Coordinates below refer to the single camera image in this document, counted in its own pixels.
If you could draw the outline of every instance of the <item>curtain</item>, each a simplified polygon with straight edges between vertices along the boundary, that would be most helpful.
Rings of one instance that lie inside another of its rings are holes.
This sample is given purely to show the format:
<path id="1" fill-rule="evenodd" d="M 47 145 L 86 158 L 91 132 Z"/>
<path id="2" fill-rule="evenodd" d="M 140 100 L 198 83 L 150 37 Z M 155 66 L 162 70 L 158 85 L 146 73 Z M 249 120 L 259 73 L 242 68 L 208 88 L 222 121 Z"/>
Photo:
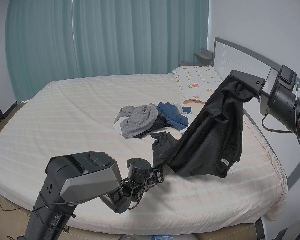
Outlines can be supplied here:
<path id="1" fill-rule="evenodd" d="M 207 31 L 208 0 L 10 0 L 7 66 L 20 102 L 56 80 L 171 73 Z"/>

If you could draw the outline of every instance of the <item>blue label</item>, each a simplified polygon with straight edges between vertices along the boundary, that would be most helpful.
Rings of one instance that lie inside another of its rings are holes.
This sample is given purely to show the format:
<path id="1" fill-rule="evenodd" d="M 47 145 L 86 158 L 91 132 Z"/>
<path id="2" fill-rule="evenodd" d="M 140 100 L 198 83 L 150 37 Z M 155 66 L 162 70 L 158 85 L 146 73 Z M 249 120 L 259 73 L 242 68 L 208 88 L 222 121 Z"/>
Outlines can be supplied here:
<path id="1" fill-rule="evenodd" d="M 173 240 L 173 237 L 171 235 L 155 235 L 151 240 Z"/>

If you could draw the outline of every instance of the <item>gray wall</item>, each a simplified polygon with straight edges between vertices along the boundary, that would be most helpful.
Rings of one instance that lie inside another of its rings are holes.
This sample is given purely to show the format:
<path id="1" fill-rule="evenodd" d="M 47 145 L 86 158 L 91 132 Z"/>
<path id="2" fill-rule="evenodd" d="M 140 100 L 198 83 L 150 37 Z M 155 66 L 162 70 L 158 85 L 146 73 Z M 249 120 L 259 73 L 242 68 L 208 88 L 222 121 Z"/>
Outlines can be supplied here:
<path id="1" fill-rule="evenodd" d="M 209 4 L 208 50 L 213 51 L 214 39 L 220 37 L 287 65 L 300 76 L 299 0 L 210 0 Z M 288 192 L 280 218 L 262 218 L 266 239 L 299 219 L 300 180 Z"/>
<path id="2" fill-rule="evenodd" d="M 0 0 L 0 109 L 4 113 L 15 101 L 5 56 L 5 18 L 9 0 Z"/>

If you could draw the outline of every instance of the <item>mattress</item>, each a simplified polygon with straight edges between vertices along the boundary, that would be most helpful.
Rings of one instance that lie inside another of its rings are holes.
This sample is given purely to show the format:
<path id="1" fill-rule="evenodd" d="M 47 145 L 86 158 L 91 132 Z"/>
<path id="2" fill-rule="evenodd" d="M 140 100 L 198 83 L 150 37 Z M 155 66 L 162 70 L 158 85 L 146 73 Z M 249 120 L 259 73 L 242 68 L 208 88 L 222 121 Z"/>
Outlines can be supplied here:
<path id="1" fill-rule="evenodd" d="M 31 210 L 52 156 L 106 152 L 128 174 L 129 158 L 152 162 L 150 135 L 124 139 L 113 128 L 126 105 L 180 102 L 173 74 L 103 76 L 49 83 L 26 103 L 0 132 L 0 195 Z M 187 103 L 194 113 L 200 103 Z M 181 133 L 169 131 L 179 139 Z M 68 225 L 121 234 L 210 232 L 239 223 L 271 219 L 282 210 L 287 180 L 280 162 L 259 131 L 244 117 L 240 162 L 225 179 L 180 177 L 164 168 L 164 182 L 146 192 L 133 210 L 116 214 L 100 198 L 78 205 Z"/>

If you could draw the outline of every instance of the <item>floral pillow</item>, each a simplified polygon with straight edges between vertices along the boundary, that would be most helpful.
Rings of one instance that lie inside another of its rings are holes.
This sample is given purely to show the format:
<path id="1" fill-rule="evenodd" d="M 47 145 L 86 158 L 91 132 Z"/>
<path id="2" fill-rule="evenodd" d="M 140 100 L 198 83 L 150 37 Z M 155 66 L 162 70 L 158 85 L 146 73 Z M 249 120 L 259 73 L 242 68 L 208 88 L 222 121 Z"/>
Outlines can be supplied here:
<path id="1" fill-rule="evenodd" d="M 221 84 L 221 78 L 212 66 L 182 66 L 173 70 L 181 95 L 185 100 L 206 102 Z"/>

